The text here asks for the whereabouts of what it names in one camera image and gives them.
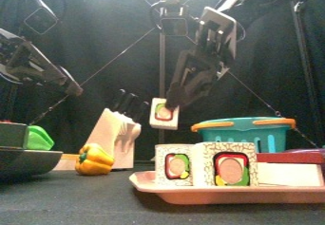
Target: white tray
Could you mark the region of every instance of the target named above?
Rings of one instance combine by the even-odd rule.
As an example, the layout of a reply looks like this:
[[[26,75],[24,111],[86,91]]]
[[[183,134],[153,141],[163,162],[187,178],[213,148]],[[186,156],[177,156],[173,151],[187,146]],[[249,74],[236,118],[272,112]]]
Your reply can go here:
[[[155,171],[130,176],[137,189],[182,205],[225,203],[325,203],[325,186],[197,187],[155,184]]]

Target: white knife block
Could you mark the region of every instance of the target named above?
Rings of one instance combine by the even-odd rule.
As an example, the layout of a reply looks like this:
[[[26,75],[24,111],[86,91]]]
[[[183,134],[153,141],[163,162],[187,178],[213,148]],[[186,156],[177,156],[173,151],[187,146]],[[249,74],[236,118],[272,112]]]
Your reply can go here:
[[[135,139],[141,132],[141,124],[131,118],[105,109],[91,131],[87,143],[98,143],[114,156],[113,169],[134,168]]]

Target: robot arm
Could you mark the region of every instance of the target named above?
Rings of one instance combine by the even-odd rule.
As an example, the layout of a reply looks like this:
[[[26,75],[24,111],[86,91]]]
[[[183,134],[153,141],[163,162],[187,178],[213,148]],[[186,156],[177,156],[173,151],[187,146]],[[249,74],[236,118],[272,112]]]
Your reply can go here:
[[[237,53],[237,21],[216,9],[205,8],[195,43],[195,47],[179,55],[166,94],[169,110],[208,96],[214,79],[228,72]]]
[[[66,69],[52,65],[34,44],[0,29],[0,75],[15,84],[54,84],[67,95],[79,96],[83,89]]]
[[[165,106],[169,110],[191,104],[210,94],[214,79],[224,76],[236,60],[237,24],[245,31],[254,20],[282,2],[284,0],[221,0],[216,9],[205,8],[197,20],[195,47],[181,53],[177,63],[166,94]],[[173,6],[178,6],[179,9],[185,7],[179,0]],[[167,13],[162,19],[166,23]],[[187,18],[179,12],[177,19],[183,19],[179,22],[185,22]]]

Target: dark table surface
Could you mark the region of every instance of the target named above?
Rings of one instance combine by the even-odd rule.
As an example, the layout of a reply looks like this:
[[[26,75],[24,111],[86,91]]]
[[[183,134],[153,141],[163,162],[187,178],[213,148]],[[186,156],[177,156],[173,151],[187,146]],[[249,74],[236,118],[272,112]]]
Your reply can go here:
[[[147,170],[142,162],[101,177],[52,171],[2,181],[0,224],[325,224],[325,204],[169,204],[129,180]]]

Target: black curtain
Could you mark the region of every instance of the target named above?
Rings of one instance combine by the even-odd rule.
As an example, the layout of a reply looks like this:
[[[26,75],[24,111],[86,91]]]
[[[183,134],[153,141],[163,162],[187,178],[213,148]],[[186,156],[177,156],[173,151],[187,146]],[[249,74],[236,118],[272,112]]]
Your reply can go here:
[[[159,0],[66,0],[63,21],[43,34],[22,25],[24,0],[2,0],[0,28],[19,33],[38,46],[55,65],[63,66],[83,84],[84,94],[70,97],[38,123],[50,133],[54,149],[75,153],[83,146],[105,107],[113,106],[118,89],[135,93],[142,101],[159,97],[159,32],[149,18],[150,4]],[[203,7],[218,0],[187,1],[190,14],[198,16]],[[44,0],[54,12],[63,13],[63,0]],[[324,0],[309,0],[305,7],[308,47],[313,57],[313,84],[321,107],[324,125]],[[193,46],[186,37],[166,38],[166,88],[173,77],[178,55]],[[165,142],[201,141],[189,128],[213,119],[274,116],[262,100],[297,120],[300,130],[319,141],[310,113],[309,89],[301,63],[292,5],[285,1],[261,16],[246,29],[238,43],[234,75],[258,94],[246,89],[230,74],[214,83],[212,95],[181,112],[179,130],[165,131]],[[64,95],[56,89],[23,85],[18,89],[0,83],[0,120],[30,123]],[[10,96],[15,99],[8,107]],[[149,125],[149,112],[139,121],[137,159],[154,157],[158,130]],[[288,148],[312,147],[293,131],[288,132]]]

